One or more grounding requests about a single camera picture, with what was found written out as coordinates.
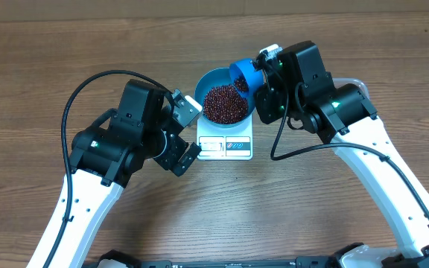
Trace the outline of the blue plastic measuring scoop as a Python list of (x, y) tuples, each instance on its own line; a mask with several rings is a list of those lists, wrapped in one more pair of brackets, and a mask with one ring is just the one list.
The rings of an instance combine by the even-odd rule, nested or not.
[(251, 59), (242, 59), (231, 63), (229, 66), (229, 77), (234, 86), (234, 79), (239, 77), (240, 75), (244, 76), (248, 85), (249, 91), (247, 93), (241, 93), (237, 90), (239, 95), (243, 98), (252, 97), (256, 91), (264, 85), (264, 77), (263, 73), (260, 70), (257, 70), (253, 65), (253, 61)]

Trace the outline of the red beans in bowl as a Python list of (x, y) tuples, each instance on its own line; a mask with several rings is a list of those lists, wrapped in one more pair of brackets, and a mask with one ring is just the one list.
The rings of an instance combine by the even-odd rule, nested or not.
[(205, 117), (216, 124), (234, 124), (248, 113), (248, 100), (241, 97), (232, 84), (215, 86), (203, 101)]

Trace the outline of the teal metal bowl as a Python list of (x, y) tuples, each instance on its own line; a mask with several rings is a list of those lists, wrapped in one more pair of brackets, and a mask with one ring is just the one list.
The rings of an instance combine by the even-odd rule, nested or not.
[[(212, 89), (212, 87), (229, 85), (229, 84), (232, 84), (232, 81), (230, 80), (230, 77), (229, 77), (228, 68), (213, 69), (213, 70), (209, 71), (208, 73), (206, 73), (199, 80), (199, 82), (195, 88), (195, 92), (194, 92), (195, 100), (199, 104), (201, 104), (203, 107), (204, 97)], [(248, 100), (248, 106), (249, 107), (248, 107), (247, 116), (245, 118), (247, 118), (249, 115), (251, 115), (255, 110), (254, 98), (250, 97), (250, 98), (247, 98), (247, 100)]]

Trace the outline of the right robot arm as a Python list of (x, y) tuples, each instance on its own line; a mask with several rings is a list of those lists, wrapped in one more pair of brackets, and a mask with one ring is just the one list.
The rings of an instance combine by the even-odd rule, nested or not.
[(332, 77), (310, 41), (263, 48), (252, 65), (261, 74), (255, 88), (261, 120), (300, 121), (318, 135), (320, 147), (333, 150), (358, 177), (396, 240), (394, 249), (354, 243), (327, 265), (429, 267), (429, 193), (393, 145), (365, 86)]

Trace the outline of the white digital kitchen scale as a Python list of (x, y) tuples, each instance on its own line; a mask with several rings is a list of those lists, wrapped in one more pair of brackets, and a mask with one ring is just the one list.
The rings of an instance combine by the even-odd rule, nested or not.
[(215, 124), (205, 117), (197, 121), (199, 160), (248, 161), (253, 157), (252, 116), (233, 125)]

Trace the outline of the clear plastic container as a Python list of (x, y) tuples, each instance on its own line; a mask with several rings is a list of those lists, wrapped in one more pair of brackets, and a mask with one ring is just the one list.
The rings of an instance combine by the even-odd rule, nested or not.
[(334, 78), (333, 82), (334, 82), (334, 85), (336, 88), (340, 88), (342, 86), (345, 86), (346, 84), (353, 84), (356, 87), (358, 87), (359, 89), (361, 89), (363, 94), (368, 99), (370, 99), (368, 87), (366, 86), (366, 84), (363, 81), (361, 81), (357, 78), (345, 78), (345, 77), (344, 78)]

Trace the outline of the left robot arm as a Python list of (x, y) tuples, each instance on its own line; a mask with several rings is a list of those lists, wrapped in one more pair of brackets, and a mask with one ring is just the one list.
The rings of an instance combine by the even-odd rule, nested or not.
[(180, 91), (129, 80), (109, 109), (71, 144), (59, 201), (28, 265), (81, 267), (110, 209), (148, 159), (182, 176), (201, 149), (180, 133), (202, 114)]

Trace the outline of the red beans in scoop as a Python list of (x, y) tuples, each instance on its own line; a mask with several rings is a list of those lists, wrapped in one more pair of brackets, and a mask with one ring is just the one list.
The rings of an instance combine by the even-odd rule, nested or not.
[(235, 88), (241, 93), (247, 93), (249, 91), (249, 85), (244, 76), (240, 75), (234, 79)]

